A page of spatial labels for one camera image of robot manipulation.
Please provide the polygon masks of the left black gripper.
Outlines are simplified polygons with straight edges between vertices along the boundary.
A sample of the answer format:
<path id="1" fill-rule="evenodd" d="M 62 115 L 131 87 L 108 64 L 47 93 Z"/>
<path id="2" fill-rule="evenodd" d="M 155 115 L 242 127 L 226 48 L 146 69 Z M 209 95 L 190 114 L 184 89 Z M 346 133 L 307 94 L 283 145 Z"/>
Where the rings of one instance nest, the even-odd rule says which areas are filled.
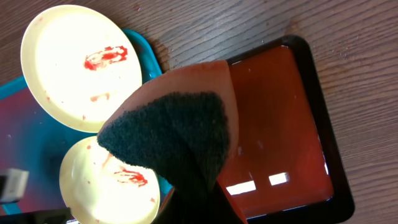
<path id="1" fill-rule="evenodd" d="M 9 168 L 1 170 L 1 205 L 18 202 L 25 192 L 29 171 Z M 38 210 L 1 216 L 1 224 L 66 224 L 70 208 Z"/>

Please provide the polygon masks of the yellow-green plate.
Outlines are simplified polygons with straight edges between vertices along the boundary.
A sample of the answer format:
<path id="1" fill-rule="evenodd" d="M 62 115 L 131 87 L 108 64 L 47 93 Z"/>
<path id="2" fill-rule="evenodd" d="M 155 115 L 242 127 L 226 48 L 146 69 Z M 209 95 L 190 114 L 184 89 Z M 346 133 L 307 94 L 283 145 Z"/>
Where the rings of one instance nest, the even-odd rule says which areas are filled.
<path id="1" fill-rule="evenodd" d="M 65 205 L 80 223 L 151 223 L 160 206 L 155 172 L 125 164 L 94 136 L 65 154 L 59 185 Z"/>
<path id="2" fill-rule="evenodd" d="M 77 5 L 44 10 L 21 42 L 21 68 L 30 92 L 58 122 L 97 133 L 142 84 L 137 53 L 101 13 Z"/>

